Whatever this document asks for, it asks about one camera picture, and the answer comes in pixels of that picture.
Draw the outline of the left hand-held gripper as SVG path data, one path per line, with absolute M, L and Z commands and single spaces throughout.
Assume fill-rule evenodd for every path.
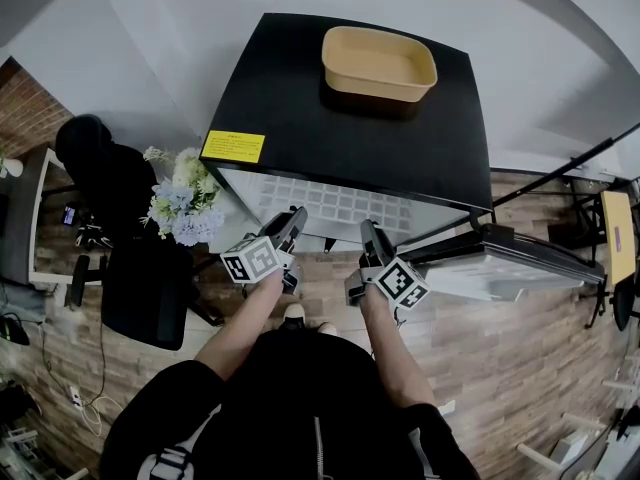
M 301 270 L 293 256 L 295 240 L 308 219 L 304 206 L 291 206 L 265 224 L 257 235 L 247 234 L 220 258 L 236 284 L 256 284 L 277 269 L 283 270 L 283 292 L 299 291 Z

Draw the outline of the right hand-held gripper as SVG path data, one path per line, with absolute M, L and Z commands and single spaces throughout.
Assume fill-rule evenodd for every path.
M 430 292 L 424 278 L 396 255 L 386 232 L 374 221 L 365 219 L 360 225 L 363 254 L 359 268 L 345 281 L 348 306 L 356 306 L 365 295 L 367 285 L 376 286 L 392 309 L 411 311 Z

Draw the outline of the white wire grid shelf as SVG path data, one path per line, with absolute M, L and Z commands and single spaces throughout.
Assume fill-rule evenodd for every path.
M 408 233 L 412 205 L 402 198 L 274 175 L 259 175 L 258 207 L 286 210 L 304 206 L 310 217 L 359 225 L 371 219 L 384 229 Z

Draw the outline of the black mini fridge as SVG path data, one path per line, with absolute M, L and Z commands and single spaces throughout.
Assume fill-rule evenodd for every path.
M 414 104 L 329 88 L 321 49 L 332 17 L 266 13 L 250 36 L 210 124 L 244 151 L 205 145 L 221 177 L 234 169 L 378 192 L 424 203 L 426 238 L 492 211 L 488 146 L 469 55 L 427 40 L 438 80 Z

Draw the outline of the person's right forearm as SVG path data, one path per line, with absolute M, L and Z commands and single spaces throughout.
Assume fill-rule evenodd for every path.
M 400 408 L 435 406 L 433 390 L 400 335 L 389 300 L 375 285 L 366 284 L 360 309 L 382 384 L 393 403 Z

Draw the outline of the person's left forearm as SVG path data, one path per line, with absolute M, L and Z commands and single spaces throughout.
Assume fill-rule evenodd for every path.
M 258 282 L 241 307 L 196 354 L 195 360 L 229 380 L 245 362 L 283 293 L 283 270 Z

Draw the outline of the white refrigerator with open door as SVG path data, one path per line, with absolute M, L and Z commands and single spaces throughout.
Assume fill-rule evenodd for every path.
M 606 282 L 597 261 L 498 224 L 397 253 L 432 291 L 481 301 L 515 302 L 529 291 Z

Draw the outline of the white table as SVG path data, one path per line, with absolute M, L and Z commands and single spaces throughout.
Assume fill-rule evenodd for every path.
M 228 196 L 223 197 L 225 221 L 215 239 L 209 243 L 209 249 L 212 252 L 222 252 L 242 239 L 245 234 L 257 233 L 276 214 L 284 211 L 260 209 L 257 202 L 258 190 L 250 194 L 250 199 L 247 203 L 248 210 L 235 205 Z M 412 229 L 408 233 L 386 230 L 379 225 L 387 233 L 391 242 L 397 244 L 411 236 L 413 216 L 414 212 L 412 211 Z M 359 225 L 341 224 L 335 221 L 310 217 L 308 214 L 304 229 L 296 239 L 295 250 L 309 253 L 359 251 L 361 249 L 360 225 L 363 221 Z

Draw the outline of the person's left shoe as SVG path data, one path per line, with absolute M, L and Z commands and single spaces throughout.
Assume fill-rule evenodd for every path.
M 283 315 L 282 329 L 304 330 L 306 328 L 306 313 L 299 303 L 289 305 Z

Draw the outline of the yellow label sticker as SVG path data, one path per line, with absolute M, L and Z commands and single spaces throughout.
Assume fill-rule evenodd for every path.
M 264 141 L 264 135 L 210 130 L 201 157 L 256 164 L 259 162 Z

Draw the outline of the white and blue flower bouquet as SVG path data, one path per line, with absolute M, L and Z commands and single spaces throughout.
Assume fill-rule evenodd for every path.
M 143 158 L 166 164 L 172 175 L 152 187 L 153 195 L 140 223 L 147 226 L 153 222 L 161 239 L 172 237 L 186 247 L 212 241 L 225 220 L 217 203 L 222 188 L 200 160 L 200 151 L 186 148 L 172 154 L 150 146 Z

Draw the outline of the black office chair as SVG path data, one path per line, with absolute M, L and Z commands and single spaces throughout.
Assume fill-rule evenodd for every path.
M 155 224 L 143 224 L 157 180 L 141 152 L 113 141 L 95 115 L 71 118 L 58 130 L 56 155 L 73 180 L 98 226 L 111 244 L 92 270 L 78 257 L 72 284 L 74 305 L 82 303 L 86 284 L 102 285 L 101 321 L 135 341 L 177 351 L 184 339 L 186 315 L 193 311 L 213 327 L 224 317 L 202 308 L 194 277 L 218 261 L 195 264 L 190 251 L 160 238 Z
M 607 291 L 605 283 L 599 283 L 594 294 L 580 295 L 580 299 L 594 298 L 596 304 L 590 321 L 584 325 L 591 329 L 598 316 L 605 313 L 605 300 L 608 299 L 613 307 L 613 317 L 619 331 L 624 331 L 632 317 L 640 320 L 640 310 L 634 309 L 636 298 L 640 296 L 640 277 L 632 274 L 618 282 L 613 291 Z

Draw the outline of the tan paper container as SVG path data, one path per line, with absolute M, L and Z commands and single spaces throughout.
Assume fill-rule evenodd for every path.
M 337 26 L 323 39 L 327 85 L 339 92 L 417 103 L 438 82 L 430 49 L 407 36 Z

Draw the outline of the black stand pole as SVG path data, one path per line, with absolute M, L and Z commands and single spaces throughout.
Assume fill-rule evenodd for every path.
M 576 158 L 573 158 L 571 161 L 569 161 L 568 163 L 560 166 L 559 168 L 551 171 L 550 173 L 542 176 L 541 178 L 529 183 L 528 185 L 519 188 L 511 193 L 508 193 L 507 195 L 504 195 L 496 200 L 493 201 L 493 208 L 499 207 L 503 204 L 506 204 L 518 197 L 520 197 L 521 195 L 530 193 L 531 191 L 533 191 L 534 189 L 537 189 L 543 185 L 545 185 L 546 183 L 561 177 L 565 174 L 567 174 L 569 171 L 574 170 L 575 168 L 582 166 L 583 164 L 585 164 L 586 162 L 592 160 L 593 158 L 595 158 L 597 155 L 599 155 L 600 153 L 608 150 L 609 148 L 611 148 L 614 144 L 616 143 L 616 139 L 614 138 L 607 138 L 606 140 L 604 140 L 603 142 L 601 142 L 600 144 L 594 146 L 593 148 L 591 148 L 590 150 L 588 150 L 587 152 L 579 155 Z

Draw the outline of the person's black jacket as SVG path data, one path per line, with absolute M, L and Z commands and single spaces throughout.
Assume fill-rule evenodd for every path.
M 480 480 L 434 406 L 395 406 L 367 352 L 312 331 L 262 334 L 228 380 L 162 370 L 113 423 L 100 479 L 149 477 L 184 444 L 192 480 Z

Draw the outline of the black bag with white stripes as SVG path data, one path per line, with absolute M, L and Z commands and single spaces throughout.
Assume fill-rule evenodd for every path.
M 113 248 L 112 241 L 104 233 L 102 227 L 94 224 L 82 224 L 78 228 L 75 245 L 87 250 L 91 250 L 93 247 Z

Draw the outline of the yellow top folding table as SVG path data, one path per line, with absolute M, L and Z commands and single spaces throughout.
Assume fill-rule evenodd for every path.
M 636 248 L 631 204 L 625 193 L 601 194 L 610 260 L 609 280 L 615 286 L 636 271 Z

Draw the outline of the white wooden furniture legs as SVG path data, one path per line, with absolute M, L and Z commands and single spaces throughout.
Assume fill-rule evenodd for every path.
M 560 446 L 562 455 L 552 452 L 547 456 L 524 443 L 516 447 L 520 454 L 548 470 L 556 479 L 585 457 L 602 438 L 606 438 L 610 427 L 609 424 L 569 412 L 561 415 L 560 422 L 571 429 L 569 436 L 559 440 L 559 442 L 569 440 L 567 445 Z

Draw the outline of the dark desk with white frame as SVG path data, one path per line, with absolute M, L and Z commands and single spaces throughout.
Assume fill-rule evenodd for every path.
M 0 178 L 0 281 L 27 286 L 32 283 L 72 283 L 70 275 L 35 269 L 36 231 L 40 203 L 49 195 L 70 192 L 73 184 L 46 190 L 48 168 L 64 165 L 48 145 L 39 145 L 17 160 L 23 170 L 18 177 Z

